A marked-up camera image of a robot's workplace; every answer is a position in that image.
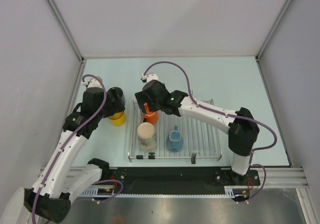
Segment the yellow mug black handle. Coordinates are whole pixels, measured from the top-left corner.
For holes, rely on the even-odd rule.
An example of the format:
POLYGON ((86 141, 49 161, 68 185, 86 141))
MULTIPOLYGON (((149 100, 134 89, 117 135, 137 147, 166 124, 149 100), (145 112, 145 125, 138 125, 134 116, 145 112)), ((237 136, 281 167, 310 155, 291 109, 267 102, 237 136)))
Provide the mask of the yellow mug black handle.
POLYGON ((108 119, 114 126, 120 127, 126 122, 126 114, 124 111, 117 112, 114 115, 109 116, 108 119))

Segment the orange mug black handle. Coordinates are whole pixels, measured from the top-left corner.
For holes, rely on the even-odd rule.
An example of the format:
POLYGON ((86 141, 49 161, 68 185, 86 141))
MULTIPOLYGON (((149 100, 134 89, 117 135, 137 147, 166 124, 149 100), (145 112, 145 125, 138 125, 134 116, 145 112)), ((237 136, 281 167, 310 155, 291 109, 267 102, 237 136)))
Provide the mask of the orange mug black handle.
POLYGON ((158 111, 150 111, 147 103, 144 103, 145 112, 141 112, 141 119, 143 122, 148 122, 155 125, 158 121, 158 111))

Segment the cream floral mug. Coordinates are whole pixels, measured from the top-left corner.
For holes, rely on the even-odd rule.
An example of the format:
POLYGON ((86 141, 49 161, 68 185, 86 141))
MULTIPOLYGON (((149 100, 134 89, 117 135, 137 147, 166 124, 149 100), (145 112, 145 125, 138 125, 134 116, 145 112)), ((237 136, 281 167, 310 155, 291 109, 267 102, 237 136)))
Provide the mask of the cream floral mug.
POLYGON ((145 152, 151 152, 158 145, 155 126, 149 122, 143 122, 137 127, 139 147, 145 152))

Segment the dark green mug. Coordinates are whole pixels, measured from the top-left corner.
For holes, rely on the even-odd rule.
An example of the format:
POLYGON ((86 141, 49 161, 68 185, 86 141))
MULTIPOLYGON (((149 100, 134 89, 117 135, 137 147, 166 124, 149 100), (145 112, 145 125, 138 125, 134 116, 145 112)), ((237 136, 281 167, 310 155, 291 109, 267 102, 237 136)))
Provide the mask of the dark green mug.
POLYGON ((111 87, 107 91, 107 98, 114 106, 119 106, 119 105, 124 106, 126 103, 123 90, 117 86, 111 87))

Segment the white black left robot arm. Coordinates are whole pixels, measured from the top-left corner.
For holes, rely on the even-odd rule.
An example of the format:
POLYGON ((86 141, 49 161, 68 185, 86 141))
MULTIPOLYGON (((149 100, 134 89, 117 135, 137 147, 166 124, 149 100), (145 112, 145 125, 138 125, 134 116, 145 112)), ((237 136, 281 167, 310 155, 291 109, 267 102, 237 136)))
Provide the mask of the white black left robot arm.
POLYGON ((88 161, 85 168, 71 179, 68 172, 82 147, 103 118, 122 117, 125 96, 119 87, 107 92, 101 87, 88 87, 62 126, 58 145, 38 180, 24 190, 24 206, 31 220, 42 217, 61 223, 71 204, 92 184, 116 184, 109 163, 98 158, 88 161))

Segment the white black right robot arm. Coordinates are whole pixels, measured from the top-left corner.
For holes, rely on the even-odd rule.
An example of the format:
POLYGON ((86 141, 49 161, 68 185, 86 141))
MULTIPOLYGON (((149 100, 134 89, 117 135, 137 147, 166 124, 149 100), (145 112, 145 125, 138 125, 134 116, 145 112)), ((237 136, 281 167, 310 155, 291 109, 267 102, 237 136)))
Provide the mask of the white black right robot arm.
POLYGON ((186 117, 209 124, 228 135, 228 147, 233 152, 230 178, 242 185, 249 178, 250 158, 260 129, 251 112, 242 107, 238 111, 218 108, 195 100, 190 94, 174 90, 169 92, 158 80, 151 80, 134 94, 140 110, 145 105, 151 112, 186 117))

